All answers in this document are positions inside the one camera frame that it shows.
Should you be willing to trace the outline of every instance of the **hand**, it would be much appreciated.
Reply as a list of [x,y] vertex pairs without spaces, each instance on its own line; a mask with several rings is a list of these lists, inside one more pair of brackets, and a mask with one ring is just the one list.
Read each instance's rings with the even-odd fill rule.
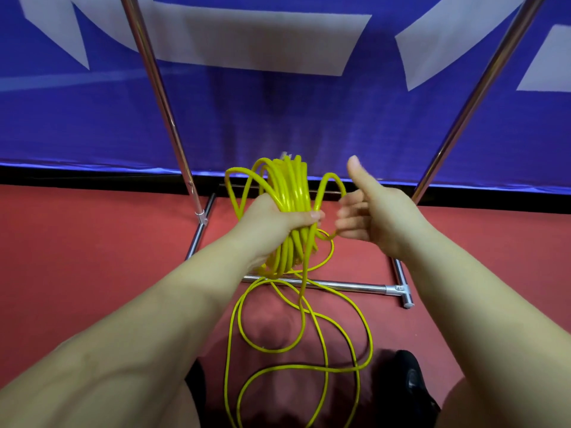
[[281,245],[290,231],[310,226],[325,217],[318,212],[280,212],[269,194],[260,195],[245,211],[240,222],[229,232],[239,249],[250,255],[250,267],[264,264],[267,257]]
[[347,170],[359,190],[339,201],[337,234],[373,242],[386,255],[404,260],[432,225],[403,191],[381,186],[356,156],[349,158]]

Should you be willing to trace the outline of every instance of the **black shoe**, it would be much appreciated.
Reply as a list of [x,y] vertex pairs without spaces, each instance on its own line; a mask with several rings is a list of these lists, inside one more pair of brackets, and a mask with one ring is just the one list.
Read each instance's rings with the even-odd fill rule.
[[399,350],[374,373],[379,426],[433,428],[440,407],[428,393],[416,357]]
[[184,382],[190,389],[190,395],[194,400],[196,412],[198,413],[198,420],[200,425],[204,426],[204,410],[206,408],[206,378],[204,377],[204,370],[202,365],[196,359],[186,377]]

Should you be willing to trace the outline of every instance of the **person's right arm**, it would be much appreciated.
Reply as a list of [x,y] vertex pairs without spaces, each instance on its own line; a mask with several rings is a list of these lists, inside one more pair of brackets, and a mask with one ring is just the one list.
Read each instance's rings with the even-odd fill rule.
[[356,158],[340,236],[404,261],[470,386],[515,427],[571,426],[571,336],[428,223]]

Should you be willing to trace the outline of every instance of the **yellow cable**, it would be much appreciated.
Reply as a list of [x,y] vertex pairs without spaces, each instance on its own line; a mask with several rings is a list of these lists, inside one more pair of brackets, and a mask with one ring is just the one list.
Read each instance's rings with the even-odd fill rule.
[[[240,203],[236,201],[236,196],[232,190],[232,186],[230,184],[230,175],[235,173],[242,173],[248,176],[246,181],[246,185],[244,187],[244,193],[242,194],[242,198]],[[267,174],[267,181],[264,179],[264,175]],[[313,210],[319,210],[321,208],[321,202],[323,201],[323,195],[325,193],[325,186],[327,182],[333,179],[337,182],[339,189],[341,190],[341,195],[344,196],[346,194],[345,186],[343,182],[339,179],[339,177],[334,173],[327,173],[323,176],[321,183],[319,184],[318,193],[315,197],[315,201],[313,202]],[[238,219],[241,219],[242,215],[244,214],[244,209],[246,208],[246,198],[248,197],[248,191],[252,184],[252,181],[255,180],[260,185],[259,192],[262,194],[263,192],[267,192],[271,197],[274,199],[277,207],[282,212],[309,212],[311,210],[311,200],[310,200],[310,193],[309,187],[307,184],[307,164],[302,161],[300,156],[296,156],[293,160],[290,159],[288,156],[284,156],[282,159],[274,159],[270,160],[268,158],[261,158],[259,159],[252,169],[247,168],[230,168],[225,173],[225,184],[226,188],[228,189],[228,195],[230,196],[230,201],[232,202],[232,206],[234,207],[234,211],[236,212],[236,216]],[[319,263],[317,266],[309,267],[309,260],[310,255],[317,251],[317,244],[315,238],[318,237],[322,240],[328,240],[331,243],[331,251],[327,258]],[[228,418],[232,423],[233,428],[242,428],[242,421],[240,417],[240,404],[244,397],[244,393],[246,389],[250,386],[250,384],[260,377],[263,374],[284,370],[284,369],[306,369],[306,370],[313,370],[313,371],[321,371],[325,373],[325,380],[323,384],[323,391],[321,393],[321,398],[319,400],[318,406],[313,412],[313,416],[311,417],[310,421],[307,423],[307,427],[310,427],[314,422],[321,408],[323,407],[323,403],[325,401],[325,395],[327,394],[327,386],[329,383],[329,374],[330,373],[355,373],[355,400],[353,404],[353,408],[347,419],[345,424],[348,427],[353,420],[355,411],[357,410],[357,406],[359,404],[359,395],[361,390],[361,381],[359,376],[359,371],[365,368],[371,361],[373,357],[373,338],[371,336],[371,330],[369,329],[369,325],[363,316],[361,310],[354,304],[354,302],[349,299],[346,295],[339,293],[329,287],[324,287],[322,285],[317,284],[314,281],[311,281],[307,278],[307,273],[311,270],[315,270],[321,266],[323,266],[333,255],[333,250],[335,248],[333,244],[333,237],[335,237],[335,233],[331,236],[328,235],[325,231],[318,229],[317,224],[311,225],[309,228],[300,228],[299,230],[293,230],[289,234],[289,237],[282,243],[280,247],[276,249],[274,253],[272,253],[266,264],[264,264],[260,269],[260,275],[263,277],[259,280],[255,281],[248,289],[244,292],[244,294],[239,298],[238,302],[234,306],[232,310],[232,316],[230,317],[230,331],[228,334],[228,349],[226,352],[226,367],[224,373],[224,403],[226,408],[226,413],[228,414]],[[297,264],[302,264],[301,270],[295,270],[294,267]],[[281,276],[284,273],[292,273],[302,279],[302,286],[298,290],[293,285],[289,284],[286,281],[281,280]],[[359,365],[357,360],[357,356],[354,352],[353,343],[349,338],[349,335],[343,330],[343,328],[332,318],[327,317],[323,314],[319,314],[314,312],[311,308],[309,302],[305,298],[305,287],[307,286],[307,282],[316,285],[317,287],[321,288],[322,290],[328,291],[333,293],[334,295],[338,295],[339,297],[343,298],[347,302],[351,304],[351,306],[357,311],[357,314],[361,318],[363,325],[365,326],[365,330],[367,331],[367,338],[368,338],[368,347],[369,347],[369,354],[367,359]],[[282,298],[284,302],[286,302],[291,307],[298,309],[302,316],[302,327],[297,335],[297,338],[285,348],[282,349],[266,349],[254,344],[244,332],[242,328],[242,321],[241,321],[241,313],[242,307],[244,305],[244,300],[246,297],[257,287],[261,285],[269,284],[271,285],[276,293]],[[297,294],[297,305],[290,301],[282,292],[278,289],[276,284],[282,284],[290,289],[292,289]],[[231,347],[232,347],[232,330],[234,326],[234,320],[236,315],[238,317],[238,329],[240,330],[240,335],[244,340],[254,349],[263,352],[263,353],[284,353],[288,352],[292,348],[294,348],[302,339],[304,331],[305,331],[305,314],[309,314],[313,323],[315,324],[315,329],[318,332],[319,340],[321,342],[321,348],[323,349],[323,366],[313,366],[313,365],[302,365],[302,364],[288,364],[288,365],[277,365],[271,366],[265,369],[261,369],[260,371],[256,372],[246,381],[242,389],[240,390],[240,394],[238,395],[238,402],[236,403],[236,421],[232,415],[230,410],[230,403],[228,402],[228,374],[230,369],[230,354],[231,354]],[[323,334],[321,333],[321,327],[318,323],[318,318],[322,318],[330,323],[332,323],[338,330],[341,332],[347,344],[349,346],[349,350],[351,351],[351,359],[352,365],[351,367],[346,368],[332,368],[329,366],[329,358],[327,356],[327,346],[325,345],[325,339],[323,338]]]

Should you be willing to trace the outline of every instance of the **silver metal tube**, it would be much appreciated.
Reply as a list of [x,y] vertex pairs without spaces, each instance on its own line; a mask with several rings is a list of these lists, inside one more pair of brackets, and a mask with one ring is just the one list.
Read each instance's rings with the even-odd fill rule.
[[420,179],[420,182],[418,182],[418,185],[412,194],[412,201],[414,201],[415,204],[420,202],[420,199],[423,197],[426,189],[430,183],[432,183],[432,179],[434,179],[434,176],[455,146],[458,138],[460,138],[462,132],[466,129],[468,122],[470,122],[470,119],[484,99],[486,93],[496,78],[500,76],[503,67],[507,64],[509,58],[513,54],[513,51],[516,49],[521,38],[529,28],[533,18],[543,4],[543,1],[544,0],[525,0],[521,5],[516,17],[513,19],[510,27],[503,36],[500,45],[492,56],[492,59],[486,66],[482,77],[476,84],[474,90],[468,96],[466,103],[460,110],[460,113],[456,116],[452,127],[444,137],[444,141],[440,145],[440,149],[432,158],[432,162],[428,165],[428,168],[426,169],[422,179]]
[[[242,282],[246,282],[247,284],[251,284],[254,281],[257,281],[261,278],[260,275],[246,275]],[[286,281],[295,287],[301,287],[302,280],[299,278],[280,278],[282,281]],[[387,286],[386,285],[372,285],[372,284],[355,284],[354,282],[337,282],[337,281],[321,281],[314,279],[314,282],[317,282],[324,287],[332,288],[333,290],[337,291],[349,291],[349,292],[356,292],[356,293],[373,293],[377,295],[386,295],[387,294]],[[311,284],[310,282],[307,283],[308,288],[319,288],[316,285]]]
[[[214,200],[216,200],[216,193],[210,195],[210,198],[206,203],[206,208],[204,209],[204,215],[206,219],[208,219],[208,217],[210,216],[210,211],[212,210],[212,205],[214,204]],[[202,221],[198,223],[198,228],[196,228],[196,232],[194,233],[194,237],[192,238],[192,243],[190,244],[189,251],[187,252],[186,257],[184,258],[185,261],[190,257],[192,257],[192,255],[194,255],[194,253],[197,251],[198,244],[200,243],[200,239],[202,238],[202,233],[204,232],[205,228],[206,224],[203,224]]]
[[156,102],[161,110],[164,124],[167,127],[168,136],[171,139],[172,148],[175,151],[176,161],[181,169],[184,183],[194,204],[194,211],[198,216],[200,223],[206,225],[208,220],[204,213],[204,209],[200,204],[200,198],[196,192],[196,185],[192,178],[189,163],[187,162],[186,155],[184,154],[181,137],[179,136],[178,129],[176,128],[175,117],[168,101],[167,92],[164,89],[161,72],[156,64],[155,53],[153,51],[153,46],[151,45],[151,39],[148,36],[145,19],[143,18],[143,13],[141,13],[139,1],[121,0],[121,2],[123,3],[123,9],[125,10],[125,15],[127,15],[131,32],[133,33],[133,37],[137,43],[137,48],[139,49],[139,53],[143,59],[143,64],[147,70],[148,78],[153,86]]

